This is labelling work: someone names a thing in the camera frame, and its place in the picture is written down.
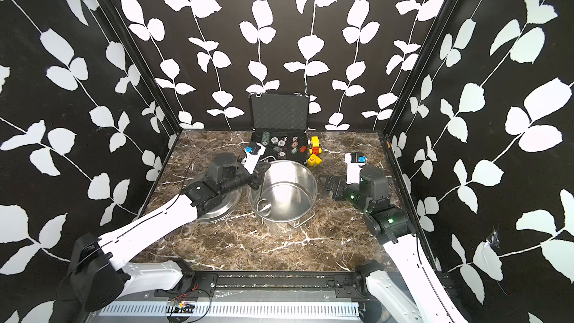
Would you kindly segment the stainless steel pot lid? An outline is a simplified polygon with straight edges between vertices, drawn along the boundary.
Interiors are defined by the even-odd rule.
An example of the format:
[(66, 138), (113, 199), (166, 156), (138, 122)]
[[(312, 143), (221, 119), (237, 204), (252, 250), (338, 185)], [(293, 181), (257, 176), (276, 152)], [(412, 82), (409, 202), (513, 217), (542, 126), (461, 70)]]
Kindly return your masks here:
[(242, 188), (237, 188), (235, 191), (226, 193), (223, 200), (213, 210), (198, 217), (196, 221), (202, 224), (210, 224), (223, 220), (236, 210), (242, 196), (242, 191)]

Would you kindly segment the long metal spoon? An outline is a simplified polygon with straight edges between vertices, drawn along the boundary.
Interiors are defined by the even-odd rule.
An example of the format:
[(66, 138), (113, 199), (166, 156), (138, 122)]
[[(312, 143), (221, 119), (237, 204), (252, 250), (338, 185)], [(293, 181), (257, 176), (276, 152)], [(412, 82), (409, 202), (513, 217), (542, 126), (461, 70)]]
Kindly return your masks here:
[(269, 199), (263, 197), (265, 192), (265, 174), (262, 177), (261, 185), (259, 187), (259, 197), (257, 200), (256, 210), (262, 217), (268, 217), (271, 213), (272, 204)]

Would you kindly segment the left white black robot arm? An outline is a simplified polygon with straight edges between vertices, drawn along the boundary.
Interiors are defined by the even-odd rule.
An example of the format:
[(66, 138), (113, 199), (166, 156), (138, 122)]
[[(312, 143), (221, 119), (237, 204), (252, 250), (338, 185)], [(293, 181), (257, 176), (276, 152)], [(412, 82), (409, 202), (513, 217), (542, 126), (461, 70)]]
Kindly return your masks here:
[(101, 236), (87, 233), (78, 238), (67, 277), (82, 308), (94, 312), (123, 295), (177, 287), (183, 277), (181, 265), (151, 268), (149, 277), (127, 267), (152, 243), (214, 211), (230, 192), (246, 185), (259, 188), (270, 166), (253, 154), (242, 161), (232, 153), (218, 154), (203, 176), (181, 188), (163, 206)]

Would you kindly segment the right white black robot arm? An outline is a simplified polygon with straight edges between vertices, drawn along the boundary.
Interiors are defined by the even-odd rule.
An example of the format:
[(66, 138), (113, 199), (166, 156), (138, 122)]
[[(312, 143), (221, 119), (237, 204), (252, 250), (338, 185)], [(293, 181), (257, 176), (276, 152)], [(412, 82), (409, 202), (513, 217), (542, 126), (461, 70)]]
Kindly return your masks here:
[(391, 202), (390, 184), (378, 167), (348, 166), (348, 176), (322, 175), (324, 195), (350, 203), (399, 271), (392, 275), (372, 260), (354, 272), (353, 290), (366, 303), (363, 322), (466, 322), (448, 278), (432, 268), (408, 213)]

